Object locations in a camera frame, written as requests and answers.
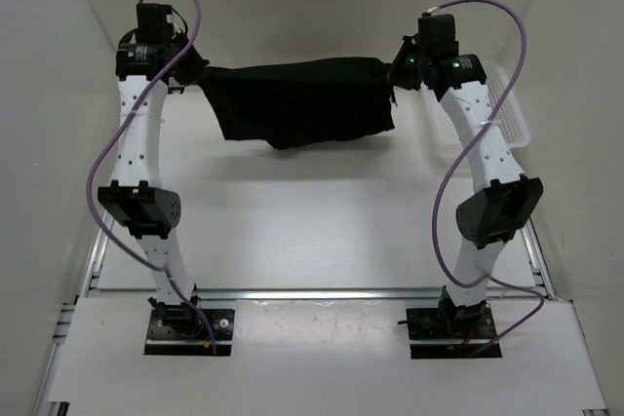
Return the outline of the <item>black shorts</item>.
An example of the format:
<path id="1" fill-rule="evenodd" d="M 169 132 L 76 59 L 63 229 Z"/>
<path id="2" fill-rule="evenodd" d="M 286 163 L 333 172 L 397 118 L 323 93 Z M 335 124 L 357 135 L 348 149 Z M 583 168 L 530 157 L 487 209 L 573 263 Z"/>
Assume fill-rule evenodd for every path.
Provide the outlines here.
<path id="1" fill-rule="evenodd" d="M 209 67 L 197 85 L 226 140 L 285 150 L 393 130 L 388 69 L 374 57 Z"/>

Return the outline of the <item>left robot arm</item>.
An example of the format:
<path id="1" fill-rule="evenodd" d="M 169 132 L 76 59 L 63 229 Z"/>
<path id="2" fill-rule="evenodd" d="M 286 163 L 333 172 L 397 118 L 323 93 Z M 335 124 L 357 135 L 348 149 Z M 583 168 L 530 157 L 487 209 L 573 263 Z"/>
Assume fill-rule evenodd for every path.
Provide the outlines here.
<path id="1" fill-rule="evenodd" d="M 197 309 L 196 287 L 184 267 L 176 227 L 182 204 L 178 193 L 162 187 L 159 148 L 161 116 L 169 77 L 157 73 L 167 63 L 163 46 L 120 43 L 116 75 L 124 128 L 116 147 L 111 181 L 97 189 L 97 200 L 127 230 L 138 258 L 152 266 L 157 287 L 149 299 L 158 320 L 183 338 L 205 328 Z"/>

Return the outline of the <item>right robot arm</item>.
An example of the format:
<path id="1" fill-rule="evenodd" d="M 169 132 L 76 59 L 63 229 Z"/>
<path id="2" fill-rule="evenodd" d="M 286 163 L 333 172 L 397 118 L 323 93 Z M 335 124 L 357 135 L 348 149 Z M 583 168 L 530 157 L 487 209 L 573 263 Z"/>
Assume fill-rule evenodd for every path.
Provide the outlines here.
<path id="1" fill-rule="evenodd" d="M 434 93 L 462 145 L 452 166 L 467 162 L 472 175 L 474 193 L 455 211 L 461 245 L 438 306 L 439 329 L 458 338 L 483 316 L 496 260 L 526 225 L 543 185 L 511 154 L 492 114 L 483 66 L 474 55 L 460 55 L 456 41 L 425 45 L 418 34 L 404 37 L 388 79 L 405 90 Z"/>

